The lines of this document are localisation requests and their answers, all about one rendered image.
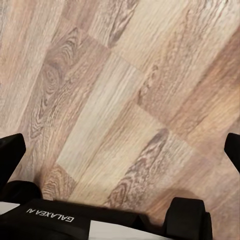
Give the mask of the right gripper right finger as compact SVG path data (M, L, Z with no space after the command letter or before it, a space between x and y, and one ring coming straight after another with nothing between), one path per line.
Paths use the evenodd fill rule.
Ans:
M224 151L240 173L240 135L229 133L225 141Z

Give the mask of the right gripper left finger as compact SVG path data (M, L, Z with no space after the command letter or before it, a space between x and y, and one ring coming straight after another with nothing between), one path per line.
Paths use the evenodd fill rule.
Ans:
M26 153L22 133L0 138L0 193Z

